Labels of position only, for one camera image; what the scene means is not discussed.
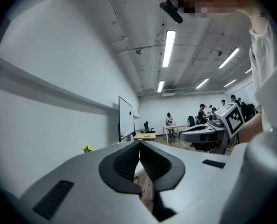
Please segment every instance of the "black shirt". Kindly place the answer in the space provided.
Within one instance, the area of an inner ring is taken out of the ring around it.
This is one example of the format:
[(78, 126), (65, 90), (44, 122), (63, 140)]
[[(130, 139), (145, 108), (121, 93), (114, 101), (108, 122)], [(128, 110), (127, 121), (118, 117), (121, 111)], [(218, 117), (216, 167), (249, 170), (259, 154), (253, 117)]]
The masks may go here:
[(237, 105), (238, 105), (238, 107), (240, 107), (241, 106), (241, 104), (240, 104), (240, 101), (239, 100), (235, 100), (235, 103), (237, 103)]
[(203, 115), (205, 115), (205, 112), (203, 112), (203, 111), (199, 111), (199, 114), (198, 114), (198, 116), (199, 116), (199, 118), (200, 118), (200, 124), (205, 124), (206, 122), (207, 122), (207, 120), (206, 119), (203, 119), (202, 118), (202, 116)]

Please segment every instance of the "fluorescent light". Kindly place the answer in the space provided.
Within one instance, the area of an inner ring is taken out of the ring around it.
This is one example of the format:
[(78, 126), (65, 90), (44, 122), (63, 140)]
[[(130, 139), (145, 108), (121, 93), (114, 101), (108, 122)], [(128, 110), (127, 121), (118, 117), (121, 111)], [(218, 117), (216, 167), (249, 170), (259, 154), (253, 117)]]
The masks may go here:
[(159, 87), (158, 87), (158, 92), (161, 92), (162, 91), (162, 88), (163, 88), (163, 84), (164, 84), (164, 81), (159, 81)]
[(224, 87), (227, 87), (228, 85), (230, 85), (231, 83), (233, 83), (233, 82), (235, 82), (235, 81), (236, 81), (236, 79), (235, 79), (235, 80), (232, 80), (230, 83), (226, 84)]
[(167, 31), (166, 33), (166, 43), (165, 43), (165, 51), (162, 67), (168, 67), (170, 62), (170, 56), (172, 47), (174, 46), (176, 32), (175, 31)]
[(227, 59), (225, 59), (225, 61), (218, 68), (220, 69), (220, 68), (224, 67), (230, 61), (230, 59), (232, 59), (234, 57), (234, 55), (237, 54), (238, 51), (239, 51), (239, 49), (235, 48), (233, 50), (233, 52), (227, 57)]
[(196, 89), (198, 89), (199, 87), (201, 87), (204, 83), (206, 83), (209, 80), (209, 78), (207, 78), (206, 80), (204, 80), (202, 83), (200, 83), (200, 85), (198, 87), (196, 87)]
[(251, 68), (245, 72), (245, 74), (249, 73), (251, 71)]

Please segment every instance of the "person in black shirt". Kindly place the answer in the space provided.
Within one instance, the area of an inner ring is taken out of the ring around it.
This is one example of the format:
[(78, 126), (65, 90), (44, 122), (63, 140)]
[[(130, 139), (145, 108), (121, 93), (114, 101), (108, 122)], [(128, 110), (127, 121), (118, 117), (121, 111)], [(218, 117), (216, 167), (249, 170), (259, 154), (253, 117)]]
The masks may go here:
[(240, 110), (241, 110), (240, 101), (236, 99), (235, 95), (231, 95), (231, 101), (235, 102), (238, 105), (238, 107), (240, 108)]
[(204, 104), (200, 104), (199, 106), (199, 113), (198, 113), (198, 120), (200, 122), (200, 124), (205, 124), (207, 122), (207, 118), (210, 115), (206, 115), (205, 112), (203, 111), (205, 108)]

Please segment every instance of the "whiteboard frame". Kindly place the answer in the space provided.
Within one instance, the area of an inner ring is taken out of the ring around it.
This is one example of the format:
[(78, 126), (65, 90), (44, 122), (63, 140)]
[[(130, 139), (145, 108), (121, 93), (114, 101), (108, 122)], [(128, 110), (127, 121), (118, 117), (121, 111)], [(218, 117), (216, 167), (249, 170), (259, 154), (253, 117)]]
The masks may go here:
[(132, 114), (133, 114), (133, 132), (135, 132), (135, 124), (134, 124), (134, 111), (133, 111), (133, 106), (131, 104), (129, 104), (126, 100), (124, 100), (121, 96), (119, 96), (119, 142), (121, 142), (122, 139), (126, 138), (127, 136), (129, 136), (130, 134), (132, 133), (129, 133), (127, 135), (125, 135), (122, 139), (121, 139), (121, 126), (120, 126), (120, 123), (121, 123), (121, 120), (120, 120), (120, 98), (125, 101), (128, 105), (130, 105), (132, 107)]

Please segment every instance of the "white cube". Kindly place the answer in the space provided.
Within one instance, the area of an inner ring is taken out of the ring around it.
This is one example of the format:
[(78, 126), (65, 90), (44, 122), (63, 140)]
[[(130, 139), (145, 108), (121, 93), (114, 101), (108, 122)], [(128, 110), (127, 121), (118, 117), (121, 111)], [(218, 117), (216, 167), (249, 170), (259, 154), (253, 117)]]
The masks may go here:
[(244, 118), (241, 110), (235, 102), (228, 103), (215, 112), (218, 119), (227, 128), (227, 132), (232, 138), (244, 125)]

